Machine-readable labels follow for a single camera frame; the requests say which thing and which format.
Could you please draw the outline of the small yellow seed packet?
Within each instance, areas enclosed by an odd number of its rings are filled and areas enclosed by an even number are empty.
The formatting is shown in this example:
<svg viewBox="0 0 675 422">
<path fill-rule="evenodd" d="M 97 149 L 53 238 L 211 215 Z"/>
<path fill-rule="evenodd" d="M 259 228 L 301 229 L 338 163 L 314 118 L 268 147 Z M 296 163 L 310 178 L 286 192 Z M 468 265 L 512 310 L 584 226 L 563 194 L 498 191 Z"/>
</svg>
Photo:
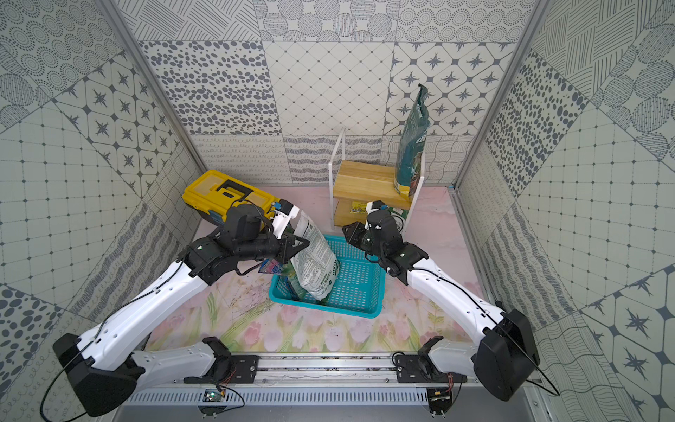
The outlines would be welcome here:
<svg viewBox="0 0 675 422">
<path fill-rule="evenodd" d="M 356 215 L 367 215 L 371 210 L 368 202 L 351 202 L 349 212 Z"/>
</svg>

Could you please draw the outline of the white fertilizer bag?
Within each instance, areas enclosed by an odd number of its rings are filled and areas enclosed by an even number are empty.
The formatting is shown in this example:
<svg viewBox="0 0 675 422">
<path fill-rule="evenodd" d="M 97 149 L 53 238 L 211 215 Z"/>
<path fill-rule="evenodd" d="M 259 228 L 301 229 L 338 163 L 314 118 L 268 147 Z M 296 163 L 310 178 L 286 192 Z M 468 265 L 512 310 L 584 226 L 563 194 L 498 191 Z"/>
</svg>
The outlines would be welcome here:
<svg viewBox="0 0 675 422">
<path fill-rule="evenodd" d="M 301 211 L 294 234 L 309 245 L 291 258 L 288 283 L 302 302 L 325 300 L 333 290 L 340 262 L 314 221 Z"/>
</svg>

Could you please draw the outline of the teal plastic basket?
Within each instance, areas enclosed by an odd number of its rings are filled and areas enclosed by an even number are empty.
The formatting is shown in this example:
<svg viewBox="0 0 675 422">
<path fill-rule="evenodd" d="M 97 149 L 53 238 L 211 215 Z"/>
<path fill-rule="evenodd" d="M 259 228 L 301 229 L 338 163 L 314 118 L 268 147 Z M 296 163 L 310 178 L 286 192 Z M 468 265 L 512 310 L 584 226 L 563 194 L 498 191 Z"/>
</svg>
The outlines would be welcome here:
<svg viewBox="0 0 675 422">
<path fill-rule="evenodd" d="M 332 291 L 320 302 L 312 295 L 294 300 L 283 286 L 286 277 L 274 275 L 269 288 L 271 301 L 314 311 L 325 311 L 357 318 L 376 318 L 381 314 L 385 296 L 386 273 L 365 258 L 364 252 L 342 237 L 326 235 L 330 249 L 340 262 L 340 272 Z"/>
</svg>

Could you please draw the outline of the dark green fertilizer bag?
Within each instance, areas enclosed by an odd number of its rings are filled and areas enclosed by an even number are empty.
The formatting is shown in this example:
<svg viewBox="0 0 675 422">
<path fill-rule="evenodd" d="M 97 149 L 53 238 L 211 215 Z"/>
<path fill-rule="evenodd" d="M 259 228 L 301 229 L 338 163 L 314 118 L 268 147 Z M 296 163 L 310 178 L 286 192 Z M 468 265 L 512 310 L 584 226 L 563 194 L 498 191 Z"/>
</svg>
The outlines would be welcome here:
<svg viewBox="0 0 675 422">
<path fill-rule="evenodd" d="M 425 104 L 429 92 L 423 84 L 419 84 L 418 87 L 418 95 L 404 124 L 397 151 L 394 188 L 401 197 L 406 199 L 414 196 L 419 185 L 425 139 L 431 126 L 428 108 Z"/>
</svg>

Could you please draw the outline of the colourful green fertilizer bag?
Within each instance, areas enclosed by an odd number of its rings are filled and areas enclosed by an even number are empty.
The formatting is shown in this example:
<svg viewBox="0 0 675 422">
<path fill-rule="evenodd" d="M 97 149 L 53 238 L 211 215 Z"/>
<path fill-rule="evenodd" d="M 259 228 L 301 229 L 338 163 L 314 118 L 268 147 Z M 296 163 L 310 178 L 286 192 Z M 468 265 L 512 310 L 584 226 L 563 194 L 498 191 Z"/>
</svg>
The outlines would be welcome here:
<svg viewBox="0 0 675 422">
<path fill-rule="evenodd" d="M 260 274 L 272 274 L 272 297 L 301 302 L 307 291 L 301 286 L 295 269 L 291 263 L 280 264 L 269 258 L 264 260 L 258 269 Z"/>
</svg>

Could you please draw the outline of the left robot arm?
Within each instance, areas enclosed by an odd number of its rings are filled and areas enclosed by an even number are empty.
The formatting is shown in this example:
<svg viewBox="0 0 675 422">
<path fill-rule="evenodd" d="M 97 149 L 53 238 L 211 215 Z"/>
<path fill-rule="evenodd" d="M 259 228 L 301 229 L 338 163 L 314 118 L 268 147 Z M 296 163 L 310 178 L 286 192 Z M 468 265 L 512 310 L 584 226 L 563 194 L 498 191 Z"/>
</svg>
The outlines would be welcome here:
<svg viewBox="0 0 675 422">
<path fill-rule="evenodd" d="M 208 236 L 188 244 L 153 283 L 91 330 L 67 333 L 53 346 L 85 415 L 103 416 L 135 392 L 182 380 L 219 386 L 233 379 L 236 367 L 230 350 L 217 337 L 160 353 L 139 346 L 158 325 L 185 302 L 239 264 L 259 267 L 270 258 L 281 264 L 306 249 L 308 239 L 287 231 L 300 209 L 287 200 L 272 204 L 274 218 L 261 207 L 236 200 L 224 222 Z"/>
</svg>

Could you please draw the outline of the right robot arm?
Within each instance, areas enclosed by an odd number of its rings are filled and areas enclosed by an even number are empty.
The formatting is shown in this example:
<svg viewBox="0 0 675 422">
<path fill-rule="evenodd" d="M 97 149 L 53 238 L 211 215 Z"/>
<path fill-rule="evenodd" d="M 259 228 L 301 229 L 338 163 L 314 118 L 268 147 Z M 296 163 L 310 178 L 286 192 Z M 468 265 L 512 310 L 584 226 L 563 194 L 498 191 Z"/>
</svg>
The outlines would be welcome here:
<svg viewBox="0 0 675 422">
<path fill-rule="evenodd" d="M 442 336 L 429 339 L 417 354 L 393 355 L 400 383 L 462 383 L 475 378 L 493 397 L 508 401 L 541 369 L 528 318 L 506 312 L 452 279 L 429 254 L 404 240 L 394 216 L 370 212 L 365 223 L 342 228 L 346 242 L 374 257 L 389 276 L 428 297 L 455 321 L 472 343 L 462 346 Z"/>
</svg>

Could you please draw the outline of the wooden white-framed shelf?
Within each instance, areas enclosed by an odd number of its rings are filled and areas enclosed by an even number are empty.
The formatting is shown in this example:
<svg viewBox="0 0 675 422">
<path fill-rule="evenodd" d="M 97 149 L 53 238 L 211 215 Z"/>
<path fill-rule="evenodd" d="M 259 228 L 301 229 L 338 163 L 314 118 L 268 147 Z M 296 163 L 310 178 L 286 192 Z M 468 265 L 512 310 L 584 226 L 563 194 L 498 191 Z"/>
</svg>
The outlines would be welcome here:
<svg viewBox="0 0 675 422">
<path fill-rule="evenodd" d="M 341 129 L 327 162 L 332 225 L 343 227 L 356 221 L 364 223 L 366 215 L 353 212 L 353 203 L 381 200 L 392 209 L 401 211 L 394 216 L 399 218 L 399 230 L 405 232 L 425 182 L 425 174 L 420 173 L 413 195 L 402 196 L 395 189 L 395 172 L 393 167 L 348 160 L 346 130 Z"/>
</svg>

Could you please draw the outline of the yellow black toolbox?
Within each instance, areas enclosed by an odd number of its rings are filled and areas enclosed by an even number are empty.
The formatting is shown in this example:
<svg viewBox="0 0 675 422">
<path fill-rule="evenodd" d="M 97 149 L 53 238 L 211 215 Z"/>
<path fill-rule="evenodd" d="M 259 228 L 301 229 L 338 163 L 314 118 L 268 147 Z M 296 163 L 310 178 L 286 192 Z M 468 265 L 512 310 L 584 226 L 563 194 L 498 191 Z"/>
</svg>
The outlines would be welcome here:
<svg viewBox="0 0 675 422">
<path fill-rule="evenodd" d="M 272 204 L 279 198 L 216 170 L 205 172 L 189 185 L 182 199 L 212 224 L 223 224 L 232 206 L 254 203 L 266 217 L 274 218 Z"/>
</svg>

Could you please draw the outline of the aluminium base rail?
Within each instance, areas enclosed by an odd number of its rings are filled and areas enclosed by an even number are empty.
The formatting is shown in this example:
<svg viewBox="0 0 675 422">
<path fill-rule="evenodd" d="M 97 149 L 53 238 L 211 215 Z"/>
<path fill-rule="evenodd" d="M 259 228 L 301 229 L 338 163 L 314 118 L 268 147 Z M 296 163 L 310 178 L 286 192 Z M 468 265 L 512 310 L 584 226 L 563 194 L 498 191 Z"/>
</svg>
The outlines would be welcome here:
<svg viewBox="0 0 675 422">
<path fill-rule="evenodd" d="M 346 387 L 415 384 L 444 385 L 447 375 L 424 376 L 418 355 L 405 353 L 233 353 L 217 358 L 204 345 L 160 352 L 136 351 L 135 364 L 145 369 L 137 390 L 158 385 L 198 384 L 216 388 L 322 385 Z"/>
</svg>

